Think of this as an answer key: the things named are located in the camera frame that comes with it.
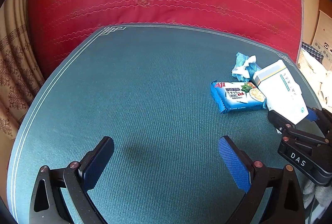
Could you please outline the grey gloved right hand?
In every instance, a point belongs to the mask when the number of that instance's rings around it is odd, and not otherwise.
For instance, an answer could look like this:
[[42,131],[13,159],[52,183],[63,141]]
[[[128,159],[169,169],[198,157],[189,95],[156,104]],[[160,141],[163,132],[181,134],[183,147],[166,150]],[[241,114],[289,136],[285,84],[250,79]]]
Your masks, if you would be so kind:
[[312,200],[315,198],[319,205],[327,208],[332,200],[332,187],[331,186],[317,186],[312,181],[307,181],[304,184],[303,190],[303,203],[307,208]]

